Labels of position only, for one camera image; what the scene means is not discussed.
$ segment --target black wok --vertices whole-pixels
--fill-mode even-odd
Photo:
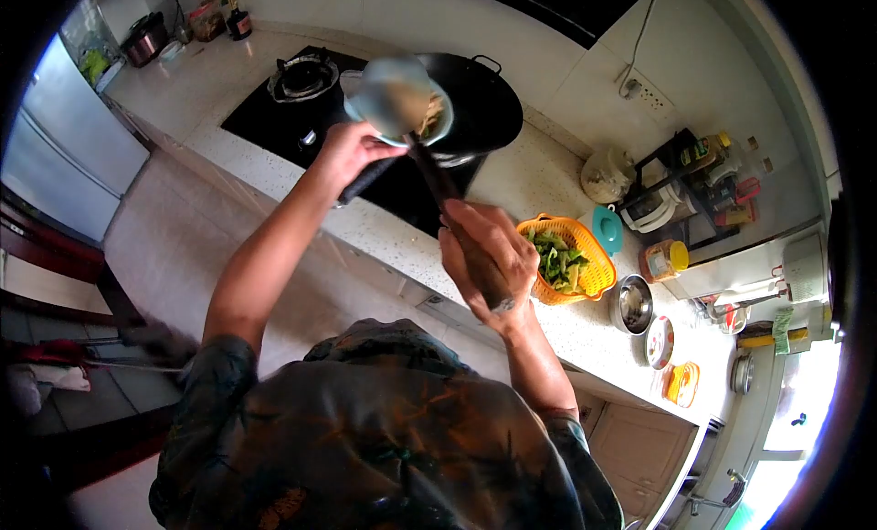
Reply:
[[[509,145],[521,132],[523,110],[518,95],[506,83],[502,66],[483,54],[464,58],[453,53],[419,53],[426,72],[438,83],[454,105],[451,131],[430,146],[442,166],[470,161]],[[484,59],[496,69],[478,62]],[[369,164],[347,186],[338,202],[346,205],[368,187],[396,158]]]

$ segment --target teal lid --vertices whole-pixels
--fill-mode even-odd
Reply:
[[[596,207],[589,227],[608,255],[621,252],[623,228],[618,214],[606,207]]]

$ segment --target wall socket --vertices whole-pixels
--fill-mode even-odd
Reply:
[[[633,98],[633,101],[637,102],[638,106],[648,113],[649,117],[659,126],[672,127],[676,108],[670,98],[664,96],[658,87],[635,69],[630,71],[629,78],[636,79],[642,85],[639,94]]]

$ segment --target faucet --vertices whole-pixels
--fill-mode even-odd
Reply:
[[[696,517],[700,514],[700,506],[701,504],[708,505],[710,507],[717,507],[719,509],[727,509],[728,507],[733,507],[740,502],[740,499],[743,497],[744,492],[746,492],[746,478],[743,475],[740,475],[738,471],[728,470],[728,476],[730,480],[734,482],[734,486],[728,492],[728,495],[722,501],[716,501],[713,499],[707,499],[703,496],[698,496],[697,494],[691,494],[688,496],[688,501],[691,502],[691,516]]]

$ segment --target black stovetop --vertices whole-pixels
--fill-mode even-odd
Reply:
[[[338,71],[366,67],[365,60],[317,47],[306,47],[296,56],[320,52],[329,55]],[[222,128],[307,169],[323,147],[326,130],[335,123],[350,120],[344,112],[341,87],[335,84],[311,100],[278,103],[269,94],[268,83],[266,79],[259,85],[225,119]],[[317,135],[316,141],[310,146],[303,145],[301,138],[311,130]],[[447,169],[460,193],[466,193],[485,158],[480,156]],[[439,233],[439,208],[410,157],[396,160],[360,196],[433,237]]]

